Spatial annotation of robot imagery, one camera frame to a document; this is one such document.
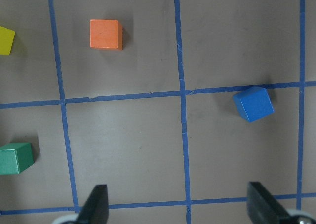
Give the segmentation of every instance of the black object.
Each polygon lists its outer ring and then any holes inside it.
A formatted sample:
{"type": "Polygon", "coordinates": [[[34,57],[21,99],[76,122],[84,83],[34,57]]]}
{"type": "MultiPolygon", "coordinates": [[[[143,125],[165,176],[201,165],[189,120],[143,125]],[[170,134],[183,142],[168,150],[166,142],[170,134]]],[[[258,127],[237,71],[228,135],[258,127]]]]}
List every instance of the black object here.
{"type": "Polygon", "coordinates": [[[108,217],[108,188],[106,185],[97,185],[91,192],[76,221],[62,224],[106,224],[108,217]]]}
{"type": "Polygon", "coordinates": [[[248,215],[254,224],[316,224],[311,217],[291,216],[260,182],[249,182],[248,215]]]}

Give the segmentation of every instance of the blue tape grid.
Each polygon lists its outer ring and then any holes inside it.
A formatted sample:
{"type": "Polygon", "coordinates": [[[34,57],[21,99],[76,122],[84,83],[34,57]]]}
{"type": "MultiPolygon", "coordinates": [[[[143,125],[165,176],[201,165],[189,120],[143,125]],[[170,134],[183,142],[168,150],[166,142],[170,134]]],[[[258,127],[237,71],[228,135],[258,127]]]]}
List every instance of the blue tape grid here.
{"type": "Polygon", "coordinates": [[[58,48],[57,26],[56,26],[53,0],[48,0],[48,4],[49,4],[49,13],[50,13],[50,20],[51,20],[52,35],[53,35],[55,62],[56,62],[60,100],[6,103],[6,104],[0,104],[0,109],[61,105],[61,116],[62,116],[62,122],[63,122],[65,146],[66,146],[67,161],[68,161],[68,168],[69,168],[69,175],[70,175],[70,181],[71,181],[74,206],[73,207],[57,207],[57,208],[0,211],[0,216],[1,215],[15,215],[15,214],[29,214],[29,213],[65,212],[65,211],[78,212],[80,210],[80,207],[78,206],[76,182],[75,182],[74,168],[73,168],[73,162],[72,162],[72,156],[71,156],[70,139],[68,136],[68,122],[67,122],[66,104],[98,102],[98,101],[130,100],[130,99],[141,99],[141,98],[156,98],[156,97],[172,97],[172,96],[180,96],[180,99],[181,99],[181,122],[182,122],[182,139],[183,139],[183,152],[184,152],[186,200],[184,200],[184,201],[169,201],[169,202],[114,204],[114,205],[110,205],[110,209],[159,207],[159,206],[186,206],[187,207],[187,224],[190,224],[191,223],[191,205],[245,202],[246,197],[191,200],[190,171],[189,171],[189,149],[188,149],[187,120],[186,120],[186,95],[202,94],[202,93],[237,92],[237,91],[246,90],[247,88],[250,88],[252,86],[261,86],[261,87],[264,87],[267,89],[299,88],[300,94],[299,94],[299,131],[298,131],[299,139],[298,139],[297,193],[296,194],[287,194],[287,195],[276,195],[275,198],[276,199],[294,199],[294,198],[296,198],[297,199],[297,204],[296,204],[297,209],[300,209],[302,198],[316,197],[316,193],[302,193],[303,148],[304,148],[303,147],[303,144],[304,144],[304,140],[303,140],[303,135],[304,135],[304,91],[305,91],[305,87],[316,86],[316,81],[305,82],[305,0],[300,0],[300,81],[299,82],[260,84],[260,85],[244,85],[244,86],[233,86],[233,87],[217,87],[217,88],[203,88],[203,89],[195,89],[195,90],[186,90],[183,61],[182,61],[183,58],[182,58],[180,0],[174,0],[180,91],[100,96],[100,97],[95,97],[95,98],[88,98],[88,97],[69,98],[69,99],[65,98],[65,92],[64,92],[64,88],[63,88],[61,61],[60,61],[59,48],[58,48]]]}

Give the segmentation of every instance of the cube top face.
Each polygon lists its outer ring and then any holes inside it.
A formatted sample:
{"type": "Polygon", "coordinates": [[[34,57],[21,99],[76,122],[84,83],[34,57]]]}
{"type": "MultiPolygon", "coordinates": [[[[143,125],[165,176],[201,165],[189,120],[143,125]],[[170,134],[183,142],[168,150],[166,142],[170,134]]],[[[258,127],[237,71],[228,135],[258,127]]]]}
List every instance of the cube top face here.
{"type": "Polygon", "coordinates": [[[234,95],[240,116],[249,122],[274,113],[272,103],[265,88],[252,87],[234,95]]]}
{"type": "Polygon", "coordinates": [[[31,143],[0,147],[0,175],[19,174],[34,163],[31,143]]]}
{"type": "Polygon", "coordinates": [[[0,26],[0,55],[9,55],[13,45],[15,31],[0,26]]]}
{"type": "Polygon", "coordinates": [[[91,19],[90,47],[98,50],[123,50],[123,27],[118,20],[91,19]]]}

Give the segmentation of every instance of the vertical blue tape line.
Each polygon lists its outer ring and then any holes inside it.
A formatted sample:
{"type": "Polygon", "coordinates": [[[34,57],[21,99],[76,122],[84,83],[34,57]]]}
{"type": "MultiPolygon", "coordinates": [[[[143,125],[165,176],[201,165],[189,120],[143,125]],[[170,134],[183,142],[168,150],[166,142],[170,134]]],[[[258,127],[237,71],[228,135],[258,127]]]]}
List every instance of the vertical blue tape line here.
{"type": "Polygon", "coordinates": [[[302,206],[302,176],[304,148],[304,100],[305,100],[305,0],[300,0],[300,97],[298,127],[298,161],[297,161],[297,199],[296,208],[302,206]]]}
{"type": "Polygon", "coordinates": [[[53,35],[55,62],[56,62],[56,70],[57,70],[57,78],[58,78],[58,88],[59,88],[59,95],[60,95],[60,100],[61,100],[61,116],[62,116],[63,129],[64,129],[64,138],[65,138],[67,162],[68,162],[68,169],[69,169],[69,176],[70,176],[70,185],[71,185],[75,211],[77,211],[78,210],[78,197],[77,197],[73,159],[72,159],[71,148],[70,148],[70,139],[68,135],[67,108],[66,108],[66,103],[65,103],[65,91],[64,91],[62,71],[61,71],[60,54],[59,54],[59,47],[58,47],[58,36],[57,36],[57,25],[56,25],[53,0],[48,0],[48,5],[49,5],[51,30],[52,30],[52,35],[53,35]]]}
{"type": "Polygon", "coordinates": [[[181,99],[181,124],[182,124],[182,141],[183,141],[183,157],[184,157],[184,177],[187,224],[191,224],[191,191],[190,191],[190,170],[189,170],[189,145],[187,134],[187,106],[186,106],[186,87],[184,81],[184,69],[182,61],[182,37],[181,37],[181,17],[180,17],[180,0],[174,0],[175,24],[177,37],[177,53],[178,53],[178,70],[180,81],[180,99],[181,99]]]}

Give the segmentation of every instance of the gray floor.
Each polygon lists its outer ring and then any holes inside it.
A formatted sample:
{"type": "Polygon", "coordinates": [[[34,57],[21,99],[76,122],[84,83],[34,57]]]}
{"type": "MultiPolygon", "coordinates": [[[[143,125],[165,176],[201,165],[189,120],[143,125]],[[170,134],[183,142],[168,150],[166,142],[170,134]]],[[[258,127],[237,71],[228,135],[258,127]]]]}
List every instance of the gray floor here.
{"type": "MultiPolygon", "coordinates": [[[[110,204],[126,204],[113,206],[110,224],[185,224],[174,0],[53,4],[50,13],[48,0],[0,0],[0,25],[16,31],[11,55],[0,56],[0,145],[32,142],[36,158],[23,173],[0,177],[0,223],[49,224],[73,212],[66,131],[79,206],[95,184],[104,183],[110,204]],[[90,19],[118,19],[124,50],[90,49],[90,19]],[[173,96],[151,97],[157,92],[173,96]],[[109,97],[140,93],[148,98],[109,97]]],[[[225,198],[245,197],[250,180],[295,208],[300,88],[284,83],[300,81],[300,0],[180,0],[180,10],[186,89],[229,87],[186,95],[191,200],[206,203],[191,206],[192,224],[249,224],[245,202],[225,198]],[[269,90],[275,114],[254,123],[241,119],[230,87],[271,83],[284,85],[269,90]]],[[[316,80],[315,11],[316,1],[306,0],[306,81],[316,80]]],[[[314,86],[305,88],[302,174],[302,209],[314,216],[315,92],[314,86]]]]}

